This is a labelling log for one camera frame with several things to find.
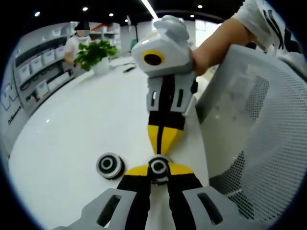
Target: person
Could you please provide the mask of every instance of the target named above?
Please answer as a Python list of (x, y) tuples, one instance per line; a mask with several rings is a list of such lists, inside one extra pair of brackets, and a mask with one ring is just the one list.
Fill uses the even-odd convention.
[(73, 65), (74, 67), (80, 68), (80, 63), (74, 63), (78, 52), (79, 44), (89, 45), (91, 42), (90, 26), (88, 22), (79, 22), (78, 25), (74, 28), (76, 33), (67, 40), (65, 45), (65, 62)]
[(265, 49), (274, 45), (277, 58), (303, 77), (307, 76), (303, 50), (265, 0), (245, 0), (237, 13), (192, 52), (196, 74), (202, 75), (208, 68), (220, 64), (232, 44), (245, 46), (250, 42), (261, 44)]

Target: black ceiling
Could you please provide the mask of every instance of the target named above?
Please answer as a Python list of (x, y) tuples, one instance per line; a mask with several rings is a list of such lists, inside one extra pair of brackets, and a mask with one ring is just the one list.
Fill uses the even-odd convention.
[[(240, 7), (243, 0), (149, 0), (158, 17), (171, 14), (185, 20), (202, 19), (220, 23)], [(125, 24), (126, 15), (131, 18), (132, 24), (151, 20), (151, 16), (141, 0), (41, 0), (27, 1), (24, 13), (22, 34), (61, 22), (79, 21)], [(39, 17), (34, 12), (40, 11)]]

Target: white shirt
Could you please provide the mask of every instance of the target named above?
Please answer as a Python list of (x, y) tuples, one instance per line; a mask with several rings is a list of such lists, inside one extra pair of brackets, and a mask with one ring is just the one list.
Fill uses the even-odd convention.
[(72, 36), (69, 38), (65, 45), (65, 53), (71, 53), (71, 58), (76, 59), (79, 50), (79, 44), (89, 45), (91, 42), (90, 36), (87, 37), (78, 37), (78, 36)]
[(233, 18), (250, 30), (266, 49), (273, 44), (277, 58), (307, 77), (307, 63), (299, 43), (269, 3), (265, 0), (245, 0)]

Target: ceiling light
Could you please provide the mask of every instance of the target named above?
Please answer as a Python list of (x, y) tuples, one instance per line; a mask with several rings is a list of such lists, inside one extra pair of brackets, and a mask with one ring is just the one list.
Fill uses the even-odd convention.
[(149, 13), (152, 15), (153, 19), (158, 19), (157, 14), (154, 12), (154, 10), (153, 10), (152, 6), (150, 5), (150, 3), (148, 2), (148, 0), (141, 0), (141, 1), (144, 4), (144, 6), (147, 8)]

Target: potted plant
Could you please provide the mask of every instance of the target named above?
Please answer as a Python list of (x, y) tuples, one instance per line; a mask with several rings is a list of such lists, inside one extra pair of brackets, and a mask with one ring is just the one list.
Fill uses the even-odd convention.
[(115, 56), (118, 52), (117, 48), (107, 40), (91, 42), (88, 46), (79, 44), (79, 49), (80, 51), (74, 62), (80, 63), (81, 68), (85, 71), (92, 69), (95, 75), (107, 73), (109, 70), (108, 57)]

